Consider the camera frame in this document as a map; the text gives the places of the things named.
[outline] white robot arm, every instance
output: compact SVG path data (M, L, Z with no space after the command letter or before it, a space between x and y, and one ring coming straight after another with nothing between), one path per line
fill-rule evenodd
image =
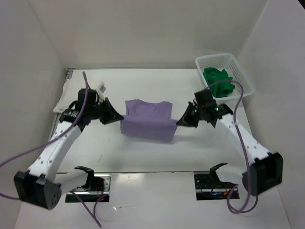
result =
M76 187L90 190L96 182L99 182L98 179L101 179L94 177L92 169L82 166L77 166L73 171L56 177L58 168L71 145L91 120L99 119L102 124L106 125L123 119L112 107L108 98L101 96L99 91L88 89L86 106L79 122L61 136L76 120L84 101L84 94L85 90L81 89L78 100L62 113L60 122L51 138L51 140L55 138L58 140L48 145L26 172L16 173L14 183L21 201L53 209L61 195Z
M234 123L233 112L225 104L217 105L210 90L195 93L197 103L190 103L177 125L197 127L200 120L211 123L213 127L220 129L222 133L232 142L238 152L244 156L240 139L235 125L239 126L243 137L249 163L251 165L251 195L260 193L280 184L282 182L283 158L279 153L271 154L269 150L260 145L238 122ZM78 100L64 111L60 123L55 130L52 139L63 133L73 123L84 100L84 89L79 91ZM73 171L56 177L58 168L66 156L73 142L81 135L85 126L92 119L99 119L102 124L109 124L123 119L111 106L108 98L102 93L89 90L88 99L84 113L80 121L67 134L54 143L47 146L37 160L26 172L17 172L14 183L21 201L28 202L43 208L53 209L61 195L76 187L90 190L94 186L94 171L90 168L78 166ZM247 171L231 167L221 163L210 169L210 179L217 185L220 182L231 182L241 184L247 189Z
M248 171L227 163L218 164L210 169L210 179L214 185L220 186L220 182L238 185L242 183L252 196L257 196L282 182L283 158L278 152L271 153L259 144L237 120L234 122L233 111L226 104L217 105L210 90L195 93L195 98L196 102L189 102L177 125L197 127L200 120L205 120L214 128L219 129L244 157L241 139L236 130L238 126L248 156L251 190L248 190Z

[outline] white backdrop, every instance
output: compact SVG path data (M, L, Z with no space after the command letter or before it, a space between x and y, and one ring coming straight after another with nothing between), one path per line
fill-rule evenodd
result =
M189 67L241 50L265 0L29 0L65 67Z
M47 141L64 68L25 0L0 1L0 162ZM39 152L0 170L0 192L17 196L13 176ZM14 228L21 202L0 198L1 228Z
M304 228L305 10L269 0L239 58L256 92L244 102L253 135L284 157L278 187L293 229Z

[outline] green cloth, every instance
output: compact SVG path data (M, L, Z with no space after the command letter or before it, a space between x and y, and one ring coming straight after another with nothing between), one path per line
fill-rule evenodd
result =
M220 80L232 80L233 77L229 77L225 69L219 71L216 68L205 68L203 76L207 81L208 85L211 85ZM230 82L219 83L210 88L212 95L215 98L227 97L234 90L235 86Z

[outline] white plastic basket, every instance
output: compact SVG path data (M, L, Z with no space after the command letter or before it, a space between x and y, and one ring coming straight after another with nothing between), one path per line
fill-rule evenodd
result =
M254 93L253 86L250 84L248 78L245 76L242 68L240 67L239 63L232 54L222 53L222 54L201 56L201 57L197 57L195 62L198 68L199 75L202 78L205 87L208 86L208 83L206 82L203 76L203 71L205 68L213 67L219 70L225 69L228 72L229 76L233 77L233 80L239 82L244 88L243 97L246 97ZM228 95L228 97L224 97L224 98L214 97L214 99L217 101L237 99L240 97L240 93L241 93L240 87L235 84L235 89L231 94Z

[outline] lavender cloth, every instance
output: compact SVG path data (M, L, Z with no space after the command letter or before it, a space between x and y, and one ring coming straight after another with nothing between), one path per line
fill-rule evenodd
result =
M153 104L139 99L125 103L126 115L121 121L122 134L158 141L173 139L177 121L171 119L172 103Z

